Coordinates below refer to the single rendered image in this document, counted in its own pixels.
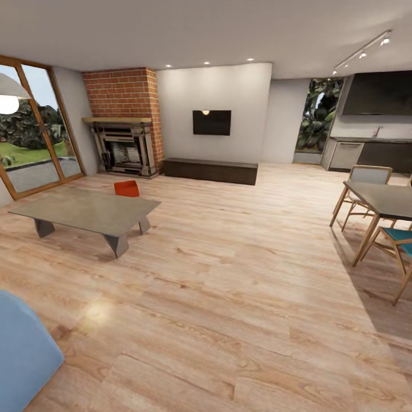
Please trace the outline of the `storage box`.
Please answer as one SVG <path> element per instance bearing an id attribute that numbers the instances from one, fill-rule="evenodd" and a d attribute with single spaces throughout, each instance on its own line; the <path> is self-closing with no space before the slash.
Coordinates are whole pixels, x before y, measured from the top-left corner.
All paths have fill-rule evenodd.
<path id="1" fill-rule="evenodd" d="M 114 183 L 115 193 L 121 196 L 139 197 L 138 185 L 135 180 Z"/>

